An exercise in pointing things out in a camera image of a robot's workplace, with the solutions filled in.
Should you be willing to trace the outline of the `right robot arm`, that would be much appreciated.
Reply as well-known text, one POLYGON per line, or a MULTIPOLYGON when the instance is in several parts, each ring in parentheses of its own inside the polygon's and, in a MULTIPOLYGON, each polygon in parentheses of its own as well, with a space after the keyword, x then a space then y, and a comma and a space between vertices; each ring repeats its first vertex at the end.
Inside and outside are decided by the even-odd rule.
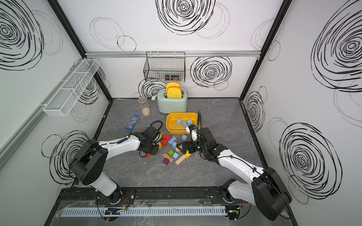
POLYGON ((190 140, 177 145, 183 154, 199 152, 205 160, 228 168, 243 179, 242 183, 231 179, 224 184, 226 201, 243 200, 253 204, 271 221, 287 210, 292 197, 275 169, 264 169, 238 157, 217 143, 209 128, 190 125, 185 131, 190 140))

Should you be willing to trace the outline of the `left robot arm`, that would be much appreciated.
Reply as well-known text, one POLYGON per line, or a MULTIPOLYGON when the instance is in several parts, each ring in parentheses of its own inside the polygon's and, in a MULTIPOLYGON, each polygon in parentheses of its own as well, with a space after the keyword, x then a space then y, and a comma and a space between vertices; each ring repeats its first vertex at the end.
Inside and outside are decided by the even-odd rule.
POLYGON ((151 125, 143 132, 131 132, 126 137, 110 141, 89 139, 72 158, 68 167, 83 185, 95 188, 112 203, 116 203, 121 199, 122 191, 120 186, 103 172, 105 162, 133 151, 156 155, 161 139, 159 129, 151 125))

